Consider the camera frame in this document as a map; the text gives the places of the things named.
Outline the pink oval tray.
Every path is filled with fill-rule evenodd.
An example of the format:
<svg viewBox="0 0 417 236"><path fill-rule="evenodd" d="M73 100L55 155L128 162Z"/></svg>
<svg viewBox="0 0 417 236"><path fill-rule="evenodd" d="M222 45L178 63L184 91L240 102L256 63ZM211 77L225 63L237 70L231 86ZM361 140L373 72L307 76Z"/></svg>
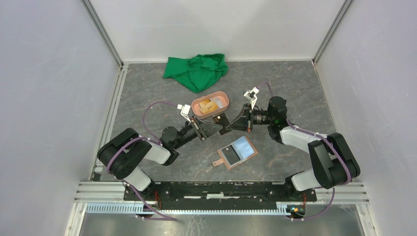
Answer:
<svg viewBox="0 0 417 236"><path fill-rule="evenodd" d="M205 119L226 111L229 103L230 101L226 93L217 91L195 99L191 103L191 109L196 117Z"/></svg>

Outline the black card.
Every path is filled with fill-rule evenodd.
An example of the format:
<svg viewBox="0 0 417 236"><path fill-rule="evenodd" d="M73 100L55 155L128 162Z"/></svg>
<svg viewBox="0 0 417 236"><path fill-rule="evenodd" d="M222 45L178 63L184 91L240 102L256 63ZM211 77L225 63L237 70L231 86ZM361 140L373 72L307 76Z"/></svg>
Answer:
<svg viewBox="0 0 417 236"><path fill-rule="evenodd" d="M223 128L219 130L220 135L224 135L229 132L227 126L230 124L225 113L220 113L212 118L215 124L221 125Z"/></svg>
<svg viewBox="0 0 417 236"><path fill-rule="evenodd" d="M240 157L236 153L233 146L227 146L223 149L223 154L225 159L228 161L229 165L232 166L240 161Z"/></svg>

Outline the brown leather card holder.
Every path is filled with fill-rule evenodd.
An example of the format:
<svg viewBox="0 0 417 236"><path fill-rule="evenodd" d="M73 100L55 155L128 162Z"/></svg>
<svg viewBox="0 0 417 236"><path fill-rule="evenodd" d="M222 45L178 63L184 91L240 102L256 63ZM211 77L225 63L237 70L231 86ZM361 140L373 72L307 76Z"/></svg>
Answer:
<svg viewBox="0 0 417 236"><path fill-rule="evenodd" d="M220 158L213 161L213 166L224 164L227 169L236 167L244 161L258 154L252 142L246 136L242 136L232 143L217 151Z"/></svg>

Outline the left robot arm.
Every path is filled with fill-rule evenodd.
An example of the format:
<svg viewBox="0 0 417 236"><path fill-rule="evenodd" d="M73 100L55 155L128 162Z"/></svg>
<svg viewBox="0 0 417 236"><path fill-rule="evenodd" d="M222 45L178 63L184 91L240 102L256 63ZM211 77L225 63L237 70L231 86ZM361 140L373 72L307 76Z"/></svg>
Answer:
<svg viewBox="0 0 417 236"><path fill-rule="evenodd" d="M192 117L181 130L173 126L164 128L159 141L154 141L127 128L102 146L97 158L107 172L134 187L137 196L146 201L154 196L154 181L139 167L142 160L169 166L179 156L177 149L196 138L204 141L222 129L221 124Z"/></svg>

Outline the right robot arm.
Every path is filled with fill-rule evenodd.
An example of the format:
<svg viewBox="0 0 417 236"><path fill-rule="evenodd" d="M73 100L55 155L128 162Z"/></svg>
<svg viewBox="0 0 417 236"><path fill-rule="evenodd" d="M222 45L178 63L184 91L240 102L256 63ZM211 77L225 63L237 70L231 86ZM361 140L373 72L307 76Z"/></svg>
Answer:
<svg viewBox="0 0 417 236"><path fill-rule="evenodd" d="M245 104L240 114L226 126L227 130L250 132L254 125L266 125L272 140L309 154L312 168L286 178L285 197L296 201L305 190L331 189L358 177L359 164L344 136L314 133L294 125L287 118L286 103L284 98L273 96L266 110Z"/></svg>

